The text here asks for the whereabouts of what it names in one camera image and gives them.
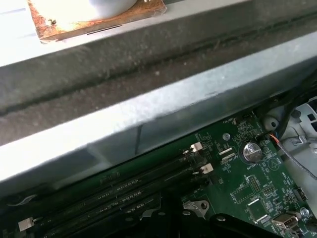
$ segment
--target motherboard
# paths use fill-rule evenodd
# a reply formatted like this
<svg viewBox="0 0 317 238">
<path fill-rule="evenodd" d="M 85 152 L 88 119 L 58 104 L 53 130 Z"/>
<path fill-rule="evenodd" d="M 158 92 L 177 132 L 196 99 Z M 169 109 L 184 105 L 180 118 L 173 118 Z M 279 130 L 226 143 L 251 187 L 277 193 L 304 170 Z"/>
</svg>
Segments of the motherboard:
<svg viewBox="0 0 317 238">
<path fill-rule="evenodd" d="M 206 219 L 223 213 L 282 237 L 317 237 L 305 192 L 253 113 L 219 121 L 8 209 L 0 220 L 0 237 L 87 237 L 118 214 L 141 217 L 158 208 L 166 188 L 179 194 L 184 206 L 206 201 L 200 208 Z"/>
</svg>

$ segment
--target chip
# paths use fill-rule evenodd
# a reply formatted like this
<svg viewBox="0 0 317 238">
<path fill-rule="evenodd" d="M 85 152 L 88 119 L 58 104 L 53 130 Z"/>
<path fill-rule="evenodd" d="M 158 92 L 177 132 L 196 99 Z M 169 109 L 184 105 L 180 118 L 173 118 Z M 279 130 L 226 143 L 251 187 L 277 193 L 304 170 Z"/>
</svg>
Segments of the chip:
<svg viewBox="0 0 317 238">
<path fill-rule="evenodd" d="M 255 224 L 268 216 L 267 211 L 259 198 L 249 203 L 247 208 Z"/>
</svg>

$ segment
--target green circuit board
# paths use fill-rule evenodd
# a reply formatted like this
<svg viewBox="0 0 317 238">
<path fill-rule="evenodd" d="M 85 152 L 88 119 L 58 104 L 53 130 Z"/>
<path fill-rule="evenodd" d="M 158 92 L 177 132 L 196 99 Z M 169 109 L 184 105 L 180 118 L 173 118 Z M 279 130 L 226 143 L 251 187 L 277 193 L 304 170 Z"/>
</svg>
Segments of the green circuit board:
<svg viewBox="0 0 317 238">
<path fill-rule="evenodd" d="M 254 114 L 219 121 L 7 214 L 0 221 L 2 237 L 68 237 L 56 234 L 62 229 L 68 231 L 85 224 L 88 226 L 87 217 L 91 218 L 95 215 L 93 212 L 96 208 L 99 212 L 96 213 L 96 218 L 99 218 L 96 221 L 99 222 L 100 211 L 106 208 L 105 204 L 111 203 L 112 194 L 116 195 L 115 205 L 118 205 L 117 201 L 120 197 L 122 201 L 127 202 L 144 189 L 142 190 L 144 196 L 139 198 L 138 203 L 129 203 L 124 209 L 120 207 L 120 210 L 142 213 L 143 210 L 156 208 L 159 205 L 159 197 L 155 191 L 159 191 L 163 185 L 173 186 L 170 183 L 173 180 L 170 178 L 174 179 L 178 187 L 181 187 L 181 184 L 188 187 L 189 184 L 196 182 L 196 178 L 187 179 L 183 176 L 187 172 L 192 174 L 194 171 L 193 163 L 187 164 L 183 155 L 190 145 L 197 142 L 201 143 L 202 150 L 192 153 L 187 159 L 191 158 L 197 165 L 202 162 L 211 163 L 213 171 L 208 174 L 208 178 L 212 184 L 206 187 L 193 186 L 193 190 L 184 193 L 184 202 L 206 200 L 210 203 L 206 218 L 224 213 L 287 238 L 296 235 L 277 227 L 272 220 L 288 211 L 299 212 L 304 207 L 310 211 L 310 214 L 299 219 L 298 226 L 305 237 L 317 237 L 317 234 L 306 226 L 314 215 L 305 201 L 305 195 L 290 177 L 274 144 L 267 138 L 258 141 L 263 152 L 263 160 L 259 163 L 250 164 L 242 158 L 241 147 L 246 141 L 252 141 L 263 134 L 264 130 Z M 57 212 L 62 206 L 64 207 L 62 211 Z M 71 213 L 76 215 L 73 220 L 68 217 Z M 17 222 L 31 216 L 41 217 L 39 223 L 42 227 L 45 226 L 46 214 L 48 215 L 46 222 L 56 221 L 56 224 L 60 222 L 64 227 L 56 225 L 57 228 L 52 228 L 43 236 L 34 234 L 31 236 L 28 230 L 22 233 L 18 231 Z"/>
</svg>

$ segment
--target wooden board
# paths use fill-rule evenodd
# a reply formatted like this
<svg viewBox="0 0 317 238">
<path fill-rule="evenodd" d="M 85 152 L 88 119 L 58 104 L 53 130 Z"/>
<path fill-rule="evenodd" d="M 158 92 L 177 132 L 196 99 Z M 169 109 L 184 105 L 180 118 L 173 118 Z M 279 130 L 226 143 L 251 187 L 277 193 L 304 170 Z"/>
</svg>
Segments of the wooden board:
<svg viewBox="0 0 317 238">
<path fill-rule="evenodd" d="M 166 6 L 162 0 L 151 0 L 148 2 L 138 0 L 129 10 L 112 18 L 100 21 L 72 23 L 56 22 L 55 24 L 51 24 L 50 19 L 41 15 L 41 13 L 35 8 L 32 4 L 32 0 L 27 0 L 27 3 L 30 8 L 38 37 L 42 43 L 63 40 L 70 37 L 100 31 L 128 22 L 148 18 L 157 14 L 164 14 L 166 11 Z"/>
</svg>

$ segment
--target orange wire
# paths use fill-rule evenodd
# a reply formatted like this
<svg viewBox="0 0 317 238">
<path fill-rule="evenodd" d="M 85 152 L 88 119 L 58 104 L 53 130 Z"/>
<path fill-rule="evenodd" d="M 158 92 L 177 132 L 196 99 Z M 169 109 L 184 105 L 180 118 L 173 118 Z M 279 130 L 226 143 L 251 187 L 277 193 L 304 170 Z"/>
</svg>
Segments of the orange wire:
<svg viewBox="0 0 317 238">
<path fill-rule="evenodd" d="M 270 134 L 270 137 L 272 137 L 277 143 L 279 143 L 279 140 L 272 134 Z"/>
</svg>

